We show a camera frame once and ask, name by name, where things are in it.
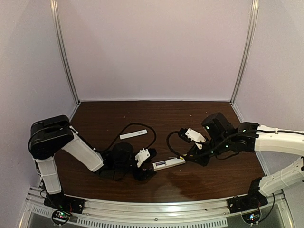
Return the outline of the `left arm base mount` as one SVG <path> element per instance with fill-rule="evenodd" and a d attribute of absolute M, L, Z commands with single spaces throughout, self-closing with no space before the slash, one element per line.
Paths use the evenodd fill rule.
<path fill-rule="evenodd" d="M 47 195 L 43 204 L 64 212 L 82 214 L 85 200 L 61 194 L 54 194 Z"/>

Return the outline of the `white remote control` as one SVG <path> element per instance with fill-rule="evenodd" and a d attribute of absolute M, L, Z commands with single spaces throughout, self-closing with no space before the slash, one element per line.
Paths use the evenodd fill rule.
<path fill-rule="evenodd" d="M 159 170 L 163 170 L 163 169 L 167 169 L 167 168 L 172 168 L 172 167 L 175 167 L 175 166 L 179 166 L 179 165 L 182 165 L 182 164 L 185 164 L 186 161 L 185 160 L 182 160 L 182 159 L 169 159 L 169 160 L 164 160 L 167 165 L 166 166 L 159 166 L 159 167 L 156 167 L 155 163 L 153 163 L 153 170 L 154 171 L 159 171 Z"/>

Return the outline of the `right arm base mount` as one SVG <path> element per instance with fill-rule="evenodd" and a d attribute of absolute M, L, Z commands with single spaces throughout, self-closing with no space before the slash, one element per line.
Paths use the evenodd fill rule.
<path fill-rule="evenodd" d="M 243 212 L 251 209 L 257 209 L 261 206 L 267 205 L 267 197 L 262 194 L 253 193 L 244 196 L 234 196 L 227 200 L 228 209 L 231 214 Z"/>

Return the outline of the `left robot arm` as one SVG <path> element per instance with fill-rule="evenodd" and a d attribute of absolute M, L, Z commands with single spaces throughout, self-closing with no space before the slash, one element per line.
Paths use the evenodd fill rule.
<path fill-rule="evenodd" d="M 65 209 L 73 202 L 71 197 L 64 194 L 57 172 L 55 155 L 58 152 L 68 153 L 93 174 L 111 176 L 114 181 L 121 180 L 129 173 L 137 181 L 152 178 L 156 171 L 145 168 L 145 164 L 150 163 L 157 154 L 152 148 L 153 144 L 135 152 L 130 143 L 117 141 L 120 136 L 121 133 L 106 149 L 98 150 L 80 135 L 66 115 L 34 122 L 30 127 L 28 151 L 42 178 L 46 192 L 45 202 L 56 209 Z"/>

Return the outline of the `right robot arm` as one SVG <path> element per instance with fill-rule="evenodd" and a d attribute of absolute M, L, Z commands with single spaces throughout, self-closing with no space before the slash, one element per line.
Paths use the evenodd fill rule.
<path fill-rule="evenodd" d="M 211 157 L 228 151 L 280 152 L 299 156 L 295 162 L 280 171 L 253 180 L 249 196 L 267 197 L 304 180 L 303 132 L 271 128 L 252 122 L 243 122 L 235 128 L 222 113 L 208 116 L 201 125 L 209 134 L 209 139 L 191 128 L 180 129 L 178 136 L 189 143 L 195 143 L 195 147 L 183 156 L 184 159 L 202 166 L 206 166 Z"/>

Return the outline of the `white remote battery cover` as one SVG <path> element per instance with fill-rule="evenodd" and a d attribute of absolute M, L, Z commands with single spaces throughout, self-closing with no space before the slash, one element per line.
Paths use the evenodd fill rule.
<path fill-rule="evenodd" d="M 139 131 L 136 131 L 136 132 L 121 134 L 121 135 L 119 135 L 119 138 L 120 138 L 120 140 L 124 140 L 124 139 L 128 139 L 128 138 L 133 138 L 133 137 L 145 135 L 147 133 L 148 133 L 148 131 L 146 129 L 143 129 L 143 130 L 139 130 Z"/>

